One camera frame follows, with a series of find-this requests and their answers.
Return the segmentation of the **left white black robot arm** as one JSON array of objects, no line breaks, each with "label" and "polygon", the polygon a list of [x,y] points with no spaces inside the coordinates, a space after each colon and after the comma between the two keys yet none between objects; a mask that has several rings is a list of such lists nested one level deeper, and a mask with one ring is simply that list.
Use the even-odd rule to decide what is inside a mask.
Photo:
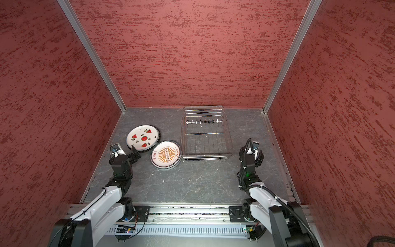
[{"label": "left white black robot arm", "polygon": [[117,221],[137,224],[132,199],[125,195],[133,178],[132,164],[141,155],[134,146],[126,153],[119,144],[111,145],[110,151],[113,176],[91,203],[68,219],[56,222],[49,247],[94,247]]}]

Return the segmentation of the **watermelon plate blue rim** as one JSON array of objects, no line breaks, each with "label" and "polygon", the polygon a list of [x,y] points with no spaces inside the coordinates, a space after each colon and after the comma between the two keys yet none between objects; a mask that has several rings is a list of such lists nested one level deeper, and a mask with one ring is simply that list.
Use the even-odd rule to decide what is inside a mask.
[{"label": "watermelon plate blue rim", "polygon": [[143,152],[153,148],[159,142],[159,139],[158,128],[152,125],[141,125],[128,133],[126,143],[129,148],[134,147],[137,151]]}]

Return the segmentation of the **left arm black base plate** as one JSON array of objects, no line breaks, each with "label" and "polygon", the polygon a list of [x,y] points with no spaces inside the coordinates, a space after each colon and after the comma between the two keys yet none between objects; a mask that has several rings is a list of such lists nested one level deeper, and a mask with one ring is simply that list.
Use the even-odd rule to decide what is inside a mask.
[{"label": "left arm black base plate", "polygon": [[151,206],[135,205],[132,208],[125,209],[125,215],[121,218],[125,223],[147,222]]}]

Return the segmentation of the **orange sunburst white plate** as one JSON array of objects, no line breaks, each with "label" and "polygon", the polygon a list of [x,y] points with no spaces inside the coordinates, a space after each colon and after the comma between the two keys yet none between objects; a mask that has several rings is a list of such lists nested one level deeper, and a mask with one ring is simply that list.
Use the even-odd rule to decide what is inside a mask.
[{"label": "orange sunburst white plate", "polygon": [[157,167],[155,166],[155,168],[159,169],[159,170],[171,170],[178,167],[178,165],[174,165],[174,166],[169,166],[169,167]]}]

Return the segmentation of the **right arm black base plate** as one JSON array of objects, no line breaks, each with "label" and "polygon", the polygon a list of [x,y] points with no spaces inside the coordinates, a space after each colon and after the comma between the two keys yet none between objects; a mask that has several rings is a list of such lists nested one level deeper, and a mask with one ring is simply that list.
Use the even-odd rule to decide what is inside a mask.
[{"label": "right arm black base plate", "polygon": [[232,223],[256,222],[248,206],[230,206],[229,218]]}]

